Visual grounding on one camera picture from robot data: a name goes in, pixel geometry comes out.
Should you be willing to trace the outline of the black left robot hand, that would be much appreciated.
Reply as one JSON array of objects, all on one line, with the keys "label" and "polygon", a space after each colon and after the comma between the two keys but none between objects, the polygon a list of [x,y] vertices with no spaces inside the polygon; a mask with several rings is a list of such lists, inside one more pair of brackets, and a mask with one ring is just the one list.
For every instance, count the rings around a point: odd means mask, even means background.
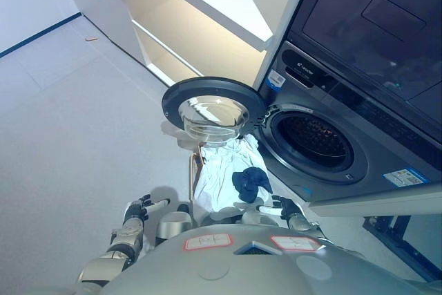
[{"label": "black left robot hand", "polygon": [[153,202],[151,200],[151,195],[146,194],[129,204],[124,213],[124,222],[131,218],[138,218],[142,221],[148,220],[151,213],[167,207],[170,204],[170,201],[169,198],[165,198]]}]

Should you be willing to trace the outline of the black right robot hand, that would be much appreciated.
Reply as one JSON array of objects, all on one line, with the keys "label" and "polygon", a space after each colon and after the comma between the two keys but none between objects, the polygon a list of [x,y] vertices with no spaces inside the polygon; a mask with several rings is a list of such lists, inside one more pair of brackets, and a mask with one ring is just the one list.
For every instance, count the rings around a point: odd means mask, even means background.
[{"label": "black right robot hand", "polygon": [[302,209],[289,198],[272,195],[272,205],[259,205],[257,210],[270,216],[279,216],[282,220],[288,221],[296,214],[303,215]]}]

